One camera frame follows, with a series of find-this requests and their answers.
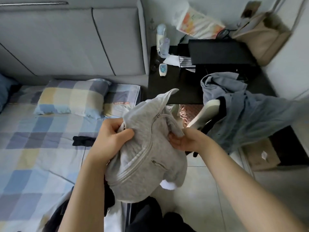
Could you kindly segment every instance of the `forearm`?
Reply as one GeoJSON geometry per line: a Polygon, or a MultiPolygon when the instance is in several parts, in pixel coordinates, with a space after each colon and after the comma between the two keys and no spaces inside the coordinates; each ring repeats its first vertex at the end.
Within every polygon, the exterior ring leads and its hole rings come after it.
{"type": "Polygon", "coordinates": [[[307,231],[272,194],[210,138],[200,156],[248,231],[307,231]]]}
{"type": "Polygon", "coordinates": [[[106,164],[89,153],[79,172],[59,232],[104,231],[105,169],[106,164]]]}

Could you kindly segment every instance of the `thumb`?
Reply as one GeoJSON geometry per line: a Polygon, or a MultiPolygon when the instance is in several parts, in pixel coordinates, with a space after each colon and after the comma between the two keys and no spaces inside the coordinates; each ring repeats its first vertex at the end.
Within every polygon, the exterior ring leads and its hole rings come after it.
{"type": "Polygon", "coordinates": [[[118,143],[122,146],[125,142],[133,138],[134,131],[133,129],[125,129],[120,133],[115,134],[115,136],[117,137],[118,143]]]}

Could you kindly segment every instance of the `person's leg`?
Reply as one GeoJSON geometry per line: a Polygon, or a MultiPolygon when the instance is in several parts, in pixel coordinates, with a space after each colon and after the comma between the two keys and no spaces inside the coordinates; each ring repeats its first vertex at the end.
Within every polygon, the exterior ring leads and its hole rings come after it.
{"type": "Polygon", "coordinates": [[[162,226],[162,211],[156,199],[148,197],[138,204],[138,213],[126,232],[159,231],[162,226]]]}
{"type": "Polygon", "coordinates": [[[177,213],[167,213],[163,218],[163,231],[183,231],[195,232],[188,224],[183,222],[181,215],[177,213]]]}

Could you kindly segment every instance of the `gray upholstered headboard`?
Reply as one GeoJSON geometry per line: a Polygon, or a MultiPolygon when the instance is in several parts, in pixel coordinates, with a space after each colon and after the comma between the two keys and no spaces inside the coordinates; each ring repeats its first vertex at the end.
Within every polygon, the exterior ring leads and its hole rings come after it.
{"type": "Polygon", "coordinates": [[[140,0],[0,0],[0,73],[33,85],[107,78],[147,87],[140,0]]]}

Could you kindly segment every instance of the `remote control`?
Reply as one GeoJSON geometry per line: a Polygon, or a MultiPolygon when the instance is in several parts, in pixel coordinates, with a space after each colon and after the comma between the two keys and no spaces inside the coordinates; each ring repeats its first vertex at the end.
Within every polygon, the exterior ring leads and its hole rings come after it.
{"type": "Polygon", "coordinates": [[[167,72],[168,72],[168,66],[165,63],[161,63],[159,65],[160,76],[166,76],[167,72]]]}

